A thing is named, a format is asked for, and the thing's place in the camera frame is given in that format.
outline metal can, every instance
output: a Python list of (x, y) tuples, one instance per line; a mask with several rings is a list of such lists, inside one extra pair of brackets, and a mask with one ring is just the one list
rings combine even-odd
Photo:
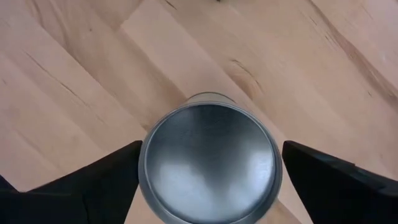
[(277, 197), (282, 166), (258, 119), (227, 96), (200, 93), (149, 132), (139, 180), (165, 223), (255, 223)]

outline wood grain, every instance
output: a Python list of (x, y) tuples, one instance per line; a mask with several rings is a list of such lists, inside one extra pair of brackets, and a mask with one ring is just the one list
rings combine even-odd
[[(398, 179), (395, 0), (4, 0), (0, 174), (29, 190), (143, 139), (201, 91)], [(161, 223), (141, 191), (126, 223)], [(260, 223), (311, 223), (284, 169)]]

